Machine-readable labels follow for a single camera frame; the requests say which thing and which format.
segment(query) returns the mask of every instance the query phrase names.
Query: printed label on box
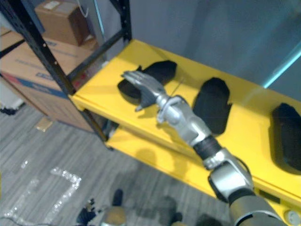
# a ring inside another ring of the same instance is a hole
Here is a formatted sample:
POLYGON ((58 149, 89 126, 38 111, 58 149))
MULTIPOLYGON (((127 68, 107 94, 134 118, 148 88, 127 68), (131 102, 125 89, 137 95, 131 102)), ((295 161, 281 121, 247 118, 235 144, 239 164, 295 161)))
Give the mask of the printed label on box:
POLYGON ((27 80, 24 80, 24 79, 16 78, 14 76, 8 75, 7 73, 3 73, 3 76, 11 82, 22 84, 24 86, 36 89, 36 90, 41 91, 43 93, 48 93, 48 94, 51 94, 51 95, 54 95, 54 96, 57 96, 57 97, 68 99, 68 97, 62 91, 40 85, 40 84, 34 83, 32 81, 27 81, 27 80))
POLYGON ((36 73, 37 77, 43 78, 43 79, 48 79, 50 81, 53 81, 54 79, 49 75, 49 74, 44 74, 41 72, 36 73))
POLYGON ((49 40, 45 40, 45 42, 47 43, 47 45, 49 46, 56 46, 57 44, 53 41, 49 41, 49 40))
POLYGON ((55 9, 55 12, 69 14, 74 9, 74 4, 69 2, 63 2, 59 7, 55 9))
POLYGON ((54 7, 56 7, 59 4, 60 4, 59 1, 51 1, 51 2, 47 3, 46 5, 44 5, 44 8, 52 10, 54 7))

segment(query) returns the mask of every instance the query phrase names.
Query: person's foot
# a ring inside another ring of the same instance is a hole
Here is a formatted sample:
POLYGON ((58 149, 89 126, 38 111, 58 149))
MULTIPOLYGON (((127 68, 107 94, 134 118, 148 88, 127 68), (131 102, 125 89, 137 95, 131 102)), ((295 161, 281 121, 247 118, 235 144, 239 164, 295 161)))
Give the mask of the person's foot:
POLYGON ((122 198, 123 198, 123 191, 121 189, 117 189, 113 197, 112 206, 121 206, 122 198))
POLYGON ((210 225, 210 226, 222 226, 222 224, 214 219, 213 217, 204 214, 198 219, 197 226, 204 226, 204 225, 210 225))
POLYGON ((170 224, 172 225, 172 224, 175 223, 175 222, 181 222, 182 219, 183 219, 182 213, 176 212, 176 213, 173 215, 173 218, 171 219, 170 224))

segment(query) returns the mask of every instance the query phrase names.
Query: plastic wrap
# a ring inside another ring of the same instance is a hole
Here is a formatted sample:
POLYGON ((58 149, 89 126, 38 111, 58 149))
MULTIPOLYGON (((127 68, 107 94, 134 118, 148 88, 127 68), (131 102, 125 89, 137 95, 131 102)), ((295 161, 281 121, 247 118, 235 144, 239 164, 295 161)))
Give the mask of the plastic wrap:
POLYGON ((26 205, 26 200, 28 199, 28 196, 31 195, 33 190, 38 186, 39 180, 33 179, 30 181, 30 183, 27 185, 25 191, 22 193, 22 195, 18 198, 14 206, 8 211, 4 213, 5 218, 11 218, 13 219, 17 224, 25 225, 25 226, 34 226, 35 223, 29 222, 24 220, 23 218, 19 217, 17 215, 17 212, 26 205))
POLYGON ((54 168, 50 172, 53 175, 61 176, 66 180, 70 181, 71 186, 67 189, 66 192, 57 200, 57 202, 53 205, 51 211, 45 217, 45 223, 51 223, 55 216, 60 212, 62 207, 69 201, 70 197, 74 194, 74 192, 79 188, 81 178, 75 174, 71 174, 66 170, 62 170, 58 167, 54 168))
POLYGON ((22 164, 21 164, 20 167, 21 167, 22 169, 25 169, 27 165, 28 165, 28 160, 24 160, 24 162, 22 162, 22 164))

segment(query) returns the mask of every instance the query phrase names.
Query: gray wall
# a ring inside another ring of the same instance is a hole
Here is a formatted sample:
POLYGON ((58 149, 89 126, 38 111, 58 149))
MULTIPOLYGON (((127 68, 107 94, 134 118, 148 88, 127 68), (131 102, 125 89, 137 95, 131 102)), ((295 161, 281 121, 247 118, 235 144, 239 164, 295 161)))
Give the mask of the gray wall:
MULTIPOLYGON (((86 10, 88 1, 80 2, 86 10)), ((109 0, 97 2, 107 40, 120 29, 119 15, 109 0)), ((133 38, 259 85, 301 41, 301 0, 130 0, 130 6, 133 38)), ((100 36, 95 15, 88 20, 100 36)), ((108 59, 123 46, 117 43, 108 59)), ((301 101, 300 84, 301 60, 270 89, 301 101)))

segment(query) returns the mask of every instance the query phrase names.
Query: robotic arm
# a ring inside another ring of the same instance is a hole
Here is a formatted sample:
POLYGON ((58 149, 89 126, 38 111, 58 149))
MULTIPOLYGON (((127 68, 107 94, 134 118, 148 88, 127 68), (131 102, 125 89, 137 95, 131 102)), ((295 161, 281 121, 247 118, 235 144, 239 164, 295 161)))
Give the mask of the robotic arm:
POLYGON ((122 77, 141 91, 141 104, 136 111, 157 104, 157 121, 167 121, 200 156, 205 168, 211 171, 208 180, 216 196, 229 203, 235 226, 286 225, 263 198, 255 195, 249 172, 220 146, 181 96, 170 97, 161 83, 142 72, 128 71, 122 77))

